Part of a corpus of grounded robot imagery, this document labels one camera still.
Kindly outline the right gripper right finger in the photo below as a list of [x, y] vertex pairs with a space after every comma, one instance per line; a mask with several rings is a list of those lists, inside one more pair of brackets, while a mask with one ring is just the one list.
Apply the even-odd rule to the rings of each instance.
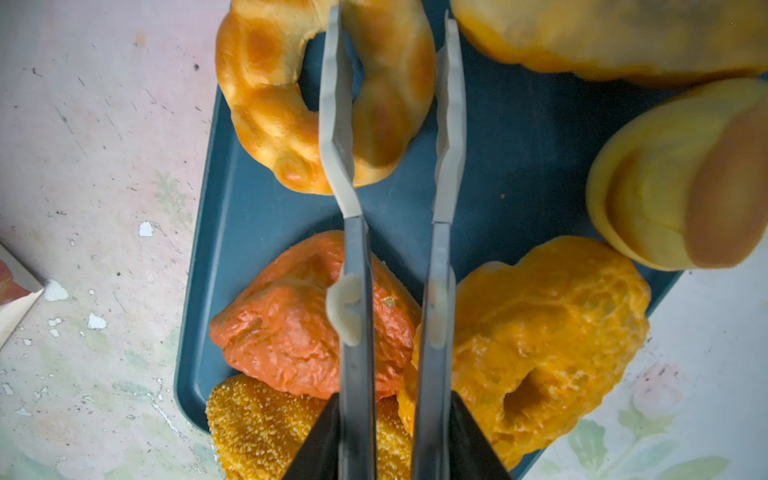
[[512, 479], [455, 391], [451, 392], [448, 417], [448, 452], [451, 480]]

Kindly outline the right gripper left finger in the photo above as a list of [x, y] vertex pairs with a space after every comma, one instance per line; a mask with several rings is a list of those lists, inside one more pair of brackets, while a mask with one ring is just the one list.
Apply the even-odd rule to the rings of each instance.
[[334, 394], [328, 400], [282, 479], [336, 480], [339, 442], [339, 398]]

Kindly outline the metal tongs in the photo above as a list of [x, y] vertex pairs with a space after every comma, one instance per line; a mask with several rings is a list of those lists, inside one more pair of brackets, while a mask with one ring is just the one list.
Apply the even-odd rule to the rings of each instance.
[[[331, 8], [322, 59], [319, 149], [326, 178], [344, 218], [341, 276], [326, 296], [328, 319], [340, 340], [337, 472], [341, 479], [376, 474], [373, 279], [369, 227], [352, 175], [352, 67], [345, 51], [341, 9]], [[411, 473], [447, 479], [451, 411], [452, 341], [456, 277], [450, 260], [451, 228], [464, 172], [467, 100], [457, 21], [444, 19], [437, 53], [436, 167], [432, 218], [425, 227], [378, 219], [393, 230], [384, 245], [426, 269], [418, 349], [418, 393]]]

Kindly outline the white paper bag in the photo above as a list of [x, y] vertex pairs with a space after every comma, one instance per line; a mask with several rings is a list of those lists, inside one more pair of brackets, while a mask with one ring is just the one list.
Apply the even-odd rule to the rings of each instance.
[[1, 331], [3, 347], [44, 291], [44, 286], [13, 254], [1, 246]]

